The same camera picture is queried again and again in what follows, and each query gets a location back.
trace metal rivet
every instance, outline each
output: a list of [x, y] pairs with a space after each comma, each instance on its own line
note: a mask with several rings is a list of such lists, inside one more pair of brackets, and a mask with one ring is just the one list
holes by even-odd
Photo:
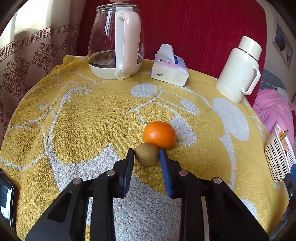
[[186, 171], [186, 170], [181, 170], [181, 171], [179, 171], [179, 175], [185, 177], [185, 176], [188, 175], [188, 171]]
[[220, 183], [222, 182], [222, 179], [219, 178], [219, 177], [215, 177], [213, 181], [214, 181], [214, 183], [216, 183], [216, 184], [220, 184]]
[[109, 177], [114, 176], [114, 175], [115, 175], [115, 171], [113, 171], [113, 170], [109, 170], [107, 172], [107, 176], [109, 176]]
[[81, 178], [78, 178], [78, 177], [75, 178], [75, 179], [73, 180], [73, 183], [74, 183], [75, 185], [81, 183]]

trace white wall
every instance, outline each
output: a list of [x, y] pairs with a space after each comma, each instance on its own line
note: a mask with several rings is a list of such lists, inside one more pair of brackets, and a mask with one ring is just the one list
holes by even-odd
[[[284, 83], [290, 99], [293, 100], [296, 94], [296, 40], [282, 17], [270, 3], [266, 0], [257, 0], [257, 2], [264, 8], [267, 22], [267, 46], [264, 69], [278, 77]], [[294, 51], [290, 70], [272, 43], [276, 21], [282, 28]]]

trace kiwi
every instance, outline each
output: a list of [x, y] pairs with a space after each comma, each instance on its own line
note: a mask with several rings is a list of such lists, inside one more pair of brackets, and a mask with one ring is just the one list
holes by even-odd
[[159, 149], [152, 143], [141, 143], [135, 148], [135, 158], [144, 166], [154, 166], [159, 159]]

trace kettle handle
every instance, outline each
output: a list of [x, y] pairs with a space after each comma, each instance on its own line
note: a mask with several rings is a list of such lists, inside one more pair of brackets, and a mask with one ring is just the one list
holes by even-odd
[[115, 76], [127, 79], [136, 69], [141, 34], [141, 19], [132, 7], [116, 7], [115, 19]]
[[256, 74], [256, 77], [254, 78], [252, 84], [250, 85], [250, 88], [248, 89], [248, 91], [245, 92], [244, 88], [242, 88], [242, 92], [243, 94], [245, 95], [250, 95], [252, 93], [252, 91], [254, 90], [256, 84], [258, 83], [260, 77], [261, 77], [261, 74], [259, 72], [259, 70], [255, 67], [253, 67], [253, 69], [255, 69], [257, 71], [257, 74]]

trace perforated basket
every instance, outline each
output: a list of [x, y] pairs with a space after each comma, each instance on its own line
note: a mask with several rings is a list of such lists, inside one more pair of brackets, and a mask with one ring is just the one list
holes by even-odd
[[284, 152], [283, 145], [278, 136], [280, 131], [280, 127], [276, 125], [265, 147], [265, 156], [267, 158], [272, 179], [275, 182], [283, 182], [285, 175], [290, 172], [292, 165], [296, 164], [294, 152], [287, 137], [285, 137], [285, 140], [289, 150], [287, 151], [287, 155]]

